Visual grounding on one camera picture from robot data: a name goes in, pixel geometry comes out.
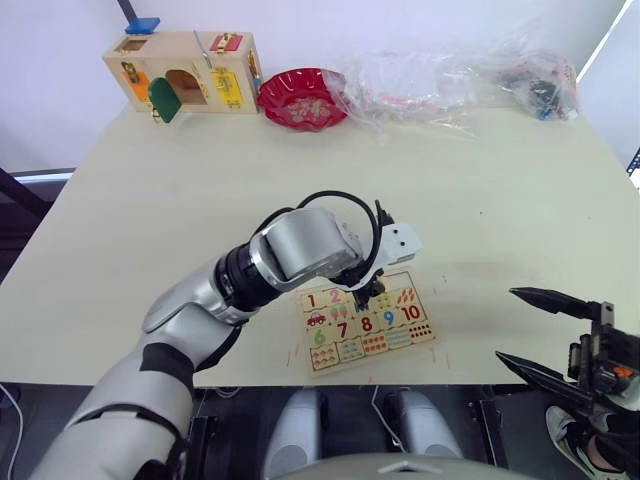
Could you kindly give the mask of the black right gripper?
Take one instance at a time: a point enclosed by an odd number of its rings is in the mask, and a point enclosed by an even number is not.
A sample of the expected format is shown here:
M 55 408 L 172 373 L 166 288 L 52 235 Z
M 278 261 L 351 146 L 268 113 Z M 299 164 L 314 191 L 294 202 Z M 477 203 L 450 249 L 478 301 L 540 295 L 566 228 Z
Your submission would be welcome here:
M 610 401 L 639 400 L 639 337 L 614 326 L 611 303 L 584 301 L 555 290 L 515 287 L 509 292 L 548 313 L 563 313 L 591 322 L 588 334 L 569 349 L 568 376 L 544 365 L 496 351 L 496 357 L 532 387 L 571 403 L 585 415 L 608 410 Z

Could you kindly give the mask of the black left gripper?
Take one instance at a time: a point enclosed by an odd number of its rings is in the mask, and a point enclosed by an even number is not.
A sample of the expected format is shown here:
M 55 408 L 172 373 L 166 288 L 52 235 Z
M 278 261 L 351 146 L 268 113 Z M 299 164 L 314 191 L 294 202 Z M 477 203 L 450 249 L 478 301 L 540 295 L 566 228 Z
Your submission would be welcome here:
M 386 292 L 386 286 L 381 280 L 383 275 L 384 270 L 382 268 L 376 270 L 366 284 L 352 291 L 354 303 L 357 306 L 367 306 L 369 298 L 377 297 Z

